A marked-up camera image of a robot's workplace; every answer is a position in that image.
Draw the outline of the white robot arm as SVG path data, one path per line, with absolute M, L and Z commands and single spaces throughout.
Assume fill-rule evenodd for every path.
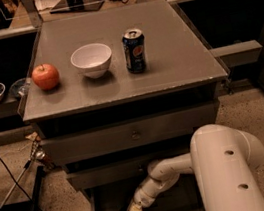
M 253 170 L 264 164 L 264 146 L 248 132 L 208 124 L 198 128 L 188 154 L 154 160 L 123 211 L 143 211 L 159 194 L 193 174 L 205 211 L 264 211 Z

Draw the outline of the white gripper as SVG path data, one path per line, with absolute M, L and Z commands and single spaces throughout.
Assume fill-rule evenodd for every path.
M 155 197 L 149 196 L 140 187 L 136 188 L 133 201 L 129 203 L 126 211 L 143 211 L 143 208 L 150 207 L 155 200 Z

